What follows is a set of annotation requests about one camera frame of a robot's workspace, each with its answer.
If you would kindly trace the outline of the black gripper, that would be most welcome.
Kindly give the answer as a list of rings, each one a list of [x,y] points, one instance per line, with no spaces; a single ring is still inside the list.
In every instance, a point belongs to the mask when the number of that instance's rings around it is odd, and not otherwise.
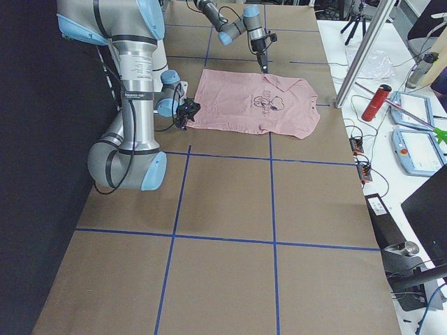
[[[188,120],[194,122],[196,114],[196,103],[193,99],[186,99],[182,105],[178,107],[177,116],[174,125],[182,131],[187,130]]]
[[[251,51],[257,56],[258,64],[262,73],[268,73],[268,57],[266,55],[268,40],[268,36],[250,39]]]

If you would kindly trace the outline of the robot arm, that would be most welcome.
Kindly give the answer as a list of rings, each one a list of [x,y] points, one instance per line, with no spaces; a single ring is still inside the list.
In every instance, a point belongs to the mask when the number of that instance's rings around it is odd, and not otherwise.
[[[239,14],[229,6],[218,8],[213,1],[185,3],[189,10],[207,18],[223,45],[228,46],[244,36],[248,52],[256,58],[260,71],[268,73],[268,49],[277,42],[277,35],[264,27],[257,4],[244,7]]]
[[[122,107],[90,149],[87,165],[97,184],[156,190],[167,156],[154,137],[154,114],[182,107],[184,83],[167,67],[165,25],[158,1],[58,1],[63,36],[108,46],[117,68]]]

